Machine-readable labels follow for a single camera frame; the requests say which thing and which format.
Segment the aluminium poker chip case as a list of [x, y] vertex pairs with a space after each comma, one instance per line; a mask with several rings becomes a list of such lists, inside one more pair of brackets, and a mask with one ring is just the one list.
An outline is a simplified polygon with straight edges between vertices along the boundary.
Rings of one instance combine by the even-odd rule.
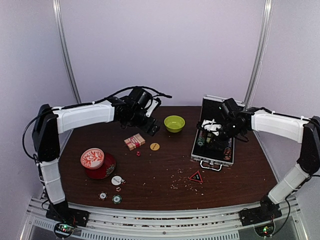
[[200, 167], [213, 171], [220, 171], [223, 166], [234, 164], [235, 139], [223, 140], [219, 137], [219, 130], [228, 123], [222, 112], [223, 97], [206, 94], [202, 98], [197, 132], [194, 139], [191, 159], [198, 161]]

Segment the red banded card deck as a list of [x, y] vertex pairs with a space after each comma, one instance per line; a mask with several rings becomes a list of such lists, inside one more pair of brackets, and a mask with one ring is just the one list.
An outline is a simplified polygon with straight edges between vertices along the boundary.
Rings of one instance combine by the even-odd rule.
[[146, 143], [146, 140], [139, 134], [135, 134], [127, 139], [124, 140], [124, 143], [128, 147], [130, 151], [144, 145]]

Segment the black red triangle card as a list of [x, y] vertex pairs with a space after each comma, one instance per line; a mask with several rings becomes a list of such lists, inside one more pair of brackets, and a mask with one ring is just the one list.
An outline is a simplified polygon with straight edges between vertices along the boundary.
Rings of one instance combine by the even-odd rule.
[[192, 174], [189, 178], [188, 178], [189, 181], [192, 181], [192, 182], [196, 182], [196, 183], [200, 183], [202, 184], [203, 183], [203, 178], [202, 178], [202, 175], [200, 173], [199, 170], [197, 170], [194, 174]]

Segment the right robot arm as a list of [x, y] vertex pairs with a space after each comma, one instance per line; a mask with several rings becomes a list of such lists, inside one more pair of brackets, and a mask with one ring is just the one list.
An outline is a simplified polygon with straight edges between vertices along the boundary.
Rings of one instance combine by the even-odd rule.
[[244, 137], [247, 132], [254, 131], [284, 137], [301, 145], [294, 167], [260, 200], [256, 216], [266, 221], [276, 212], [280, 202], [302, 187], [320, 169], [320, 118], [289, 116], [265, 107], [242, 110], [233, 98], [224, 100], [219, 111], [222, 122], [204, 120], [200, 125], [205, 131], [213, 133], [215, 140]]

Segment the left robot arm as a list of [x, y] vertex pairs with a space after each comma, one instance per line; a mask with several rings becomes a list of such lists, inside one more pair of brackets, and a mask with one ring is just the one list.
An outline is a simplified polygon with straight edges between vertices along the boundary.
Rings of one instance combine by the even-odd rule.
[[152, 113], [161, 105], [160, 98], [164, 96], [151, 87], [131, 86], [92, 102], [63, 107], [44, 104], [40, 107], [38, 115], [31, 121], [35, 150], [32, 158], [38, 165], [55, 217], [61, 222], [72, 218], [60, 179], [60, 134], [94, 124], [119, 122], [123, 127], [137, 127], [154, 136], [161, 123], [152, 117]]

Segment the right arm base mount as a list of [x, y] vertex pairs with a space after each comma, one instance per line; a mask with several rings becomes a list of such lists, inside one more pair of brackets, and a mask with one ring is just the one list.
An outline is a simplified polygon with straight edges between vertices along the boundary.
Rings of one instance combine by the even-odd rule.
[[239, 212], [239, 218], [243, 227], [272, 221], [272, 219], [280, 218], [281, 216], [282, 212], [279, 209], [263, 212], [261, 207], [244, 208]]

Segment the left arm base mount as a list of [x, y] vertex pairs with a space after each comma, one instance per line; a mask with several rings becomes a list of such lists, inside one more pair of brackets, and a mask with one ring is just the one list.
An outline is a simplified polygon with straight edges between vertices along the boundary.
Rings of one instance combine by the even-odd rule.
[[45, 217], [58, 222], [67, 223], [73, 227], [86, 227], [90, 213], [75, 208], [55, 209], [49, 206]]

